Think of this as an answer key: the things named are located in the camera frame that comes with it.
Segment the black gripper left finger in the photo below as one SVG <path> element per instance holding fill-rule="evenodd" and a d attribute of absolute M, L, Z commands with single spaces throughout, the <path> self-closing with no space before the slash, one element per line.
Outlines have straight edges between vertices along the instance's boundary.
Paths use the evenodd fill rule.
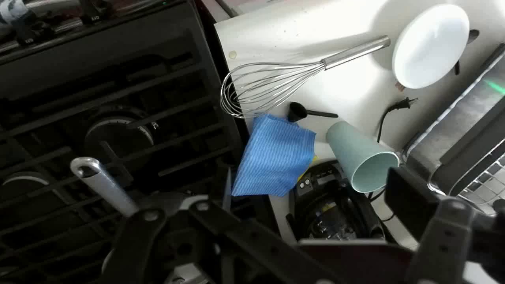
<path fill-rule="evenodd" d="M 156 251 L 156 241 L 179 203 L 179 199 L 154 199 L 130 214 L 102 265 L 99 284 L 162 284 L 167 268 Z"/>

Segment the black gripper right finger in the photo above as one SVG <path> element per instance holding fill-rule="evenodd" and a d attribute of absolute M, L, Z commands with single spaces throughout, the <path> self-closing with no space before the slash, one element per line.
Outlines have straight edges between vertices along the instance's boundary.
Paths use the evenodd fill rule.
<path fill-rule="evenodd" d="M 456 199 L 441 200 L 407 267 L 403 281 L 407 284 L 462 284 L 471 221 L 470 205 Z"/>

